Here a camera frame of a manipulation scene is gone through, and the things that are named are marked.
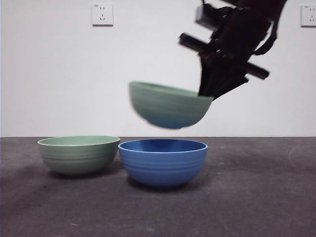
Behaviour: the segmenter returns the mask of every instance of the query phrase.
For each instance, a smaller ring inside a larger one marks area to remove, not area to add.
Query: green bowl
[[[213,97],[197,92],[140,81],[129,83],[134,110],[149,123],[179,129],[199,122],[209,109]]]
[[[65,175],[104,169],[115,158],[120,139],[109,136],[55,137],[38,141],[44,163]]]

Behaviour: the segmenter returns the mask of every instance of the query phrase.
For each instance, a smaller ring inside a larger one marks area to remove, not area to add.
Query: gray floor
[[[55,174],[39,139],[1,139],[3,237],[316,236],[316,138],[189,138],[208,157],[175,189],[134,182],[119,155],[101,173]]]

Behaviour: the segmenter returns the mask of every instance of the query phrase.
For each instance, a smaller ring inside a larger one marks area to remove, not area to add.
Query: robotic arm
[[[248,82],[246,74],[261,79],[269,72],[248,62],[265,54],[277,39],[278,21],[287,0],[224,0],[234,6],[197,8],[196,22],[213,31],[209,43],[183,33],[179,43],[197,51],[202,64],[199,95],[214,99]],[[256,50],[273,24],[267,41]]]

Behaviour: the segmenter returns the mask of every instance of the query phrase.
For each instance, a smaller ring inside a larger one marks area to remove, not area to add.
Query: blue bowl
[[[121,143],[120,159],[131,178],[154,187],[185,184],[201,170],[208,146],[202,142],[150,139]]]

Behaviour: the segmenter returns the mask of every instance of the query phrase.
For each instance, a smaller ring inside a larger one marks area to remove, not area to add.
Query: ceramic bowl
[[[199,122],[210,107],[213,97],[171,86],[140,81],[129,83],[134,110],[149,123],[179,129]]]
[[[44,163],[65,175],[83,175],[104,169],[115,158],[118,137],[72,136],[38,141]]]
[[[201,170],[208,146],[177,139],[149,139],[121,143],[120,159],[128,175],[154,187],[185,184]]]

